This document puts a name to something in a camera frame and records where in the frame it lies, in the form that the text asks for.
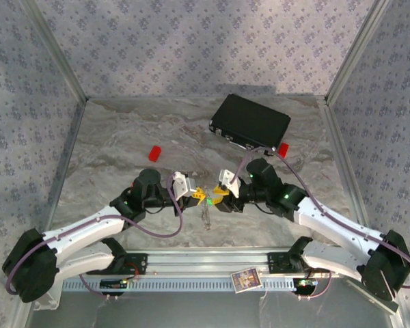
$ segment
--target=red block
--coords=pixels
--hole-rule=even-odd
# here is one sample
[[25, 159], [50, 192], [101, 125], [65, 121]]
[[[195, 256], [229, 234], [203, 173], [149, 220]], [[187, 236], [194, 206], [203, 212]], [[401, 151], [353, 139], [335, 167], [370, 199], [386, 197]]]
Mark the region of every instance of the red block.
[[285, 159], [287, 155], [287, 151], [288, 151], [288, 144], [284, 142], [281, 143], [281, 146], [279, 147], [279, 150], [278, 150], [278, 154], [280, 154], [282, 158]]
[[152, 162], [156, 162], [160, 154], [161, 154], [161, 147], [153, 146], [149, 154], [149, 160]]

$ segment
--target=red object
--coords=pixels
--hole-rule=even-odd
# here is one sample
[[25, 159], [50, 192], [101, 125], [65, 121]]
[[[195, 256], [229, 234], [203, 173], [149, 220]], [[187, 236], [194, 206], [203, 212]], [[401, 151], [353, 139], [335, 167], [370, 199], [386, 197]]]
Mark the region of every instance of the red object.
[[133, 264], [132, 262], [131, 263], [125, 263], [124, 264], [125, 266], [127, 266], [127, 267], [133, 267], [134, 268], [134, 270], [135, 270], [135, 273], [134, 273], [134, 278], [136, 278], [136, 277], [138, 277], [138, 273], [139, 273], [139, 271], [138, 271], [138, 268], [137, 268], [137, 266], [135, 265], [135, 264]]
[[285, 159], [287, 155], [287, 151], [288, 151], [288, 144], [284, 142], [281, 143], [281, 146], [279, 147], [279, 150], [278, 150], [278, 154], [280, 154], [282, 158]]
[[152, 162], [156, 162], [160, 154], [161, 154], [161, 147], [153, 146], [149, 154], [149, 160]]

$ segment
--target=patterned wallpaper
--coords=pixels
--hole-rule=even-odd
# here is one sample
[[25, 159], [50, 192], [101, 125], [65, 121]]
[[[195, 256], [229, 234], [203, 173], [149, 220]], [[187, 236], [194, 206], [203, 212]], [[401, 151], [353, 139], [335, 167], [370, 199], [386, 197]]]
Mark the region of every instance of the patterned wallpaper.
[[1, 265], [25, 230], [44, 228], [79, 112], [18, 2], [0, 1], [0, 327], [15, 299]]
[[392, 3], [333, 109], [373, 226], [410, 247], [410, 0]]
[[374, 0], [37, 0], [91, 98], [326, 94]]

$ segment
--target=table surface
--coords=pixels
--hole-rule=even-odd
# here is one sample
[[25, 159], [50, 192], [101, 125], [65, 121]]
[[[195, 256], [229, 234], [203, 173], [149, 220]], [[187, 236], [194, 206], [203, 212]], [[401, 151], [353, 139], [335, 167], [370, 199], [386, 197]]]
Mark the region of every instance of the table surface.
[[[327, 141], [317, 99], [313, 96], [252, 98], [288, 114], [292, 121], [283, 142], [287, 159], [314, 195], [349, 217], [337, 167]], [[51, 228], [94, 214], [129, 187], [147, 167], [166, 179], [188, 172], [212, 197], [220, 169], [235, 172], [245, 151], [212, 134], [208, 123], [223, 98], [148, 98], [89, 101], [66, 174]], [[156, 163], [148, 154], [162, 148]], [[283, 182], [298, 184], [278, 158], [268, 158]], [[147, 215], [141, 225], [160, 234], [178, 228], [172, 208]], [[327, 239], [287, 219], [266, 215], [247, 205], [244, 213], [221, 213], [206, 202], [184, 212], [184, 229], [174, 238], [154, 238], [137, 229], [115, 237], [126, 249], [149, 247], [285, 247], [300, 236]]]

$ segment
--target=black case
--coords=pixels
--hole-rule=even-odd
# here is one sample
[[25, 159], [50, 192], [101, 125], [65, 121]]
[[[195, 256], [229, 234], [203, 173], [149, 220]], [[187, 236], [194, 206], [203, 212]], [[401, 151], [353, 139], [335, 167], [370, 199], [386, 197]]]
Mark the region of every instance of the black case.
[[247, 149], [278, 149], [289, 123], [286, 114], [230, 94], [211, 119], [210, 130]]

